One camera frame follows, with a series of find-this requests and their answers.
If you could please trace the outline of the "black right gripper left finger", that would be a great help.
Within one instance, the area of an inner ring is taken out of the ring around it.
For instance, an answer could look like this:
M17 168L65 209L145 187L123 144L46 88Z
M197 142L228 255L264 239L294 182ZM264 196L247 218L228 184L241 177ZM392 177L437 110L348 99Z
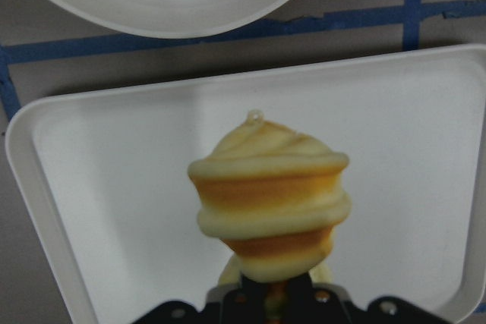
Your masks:
M143 323L264 323L268 284L242 275L235 284L221 285L207 292L202 310L183 300L166 301L135 322Z

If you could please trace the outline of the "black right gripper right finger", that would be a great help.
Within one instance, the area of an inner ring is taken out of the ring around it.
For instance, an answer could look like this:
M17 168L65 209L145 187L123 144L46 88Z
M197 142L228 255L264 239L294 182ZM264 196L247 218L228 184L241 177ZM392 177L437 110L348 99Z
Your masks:
M315 284L308 276L289 280L283 323L443 323L448 321L393 296L372 300L364 309L333 284Z

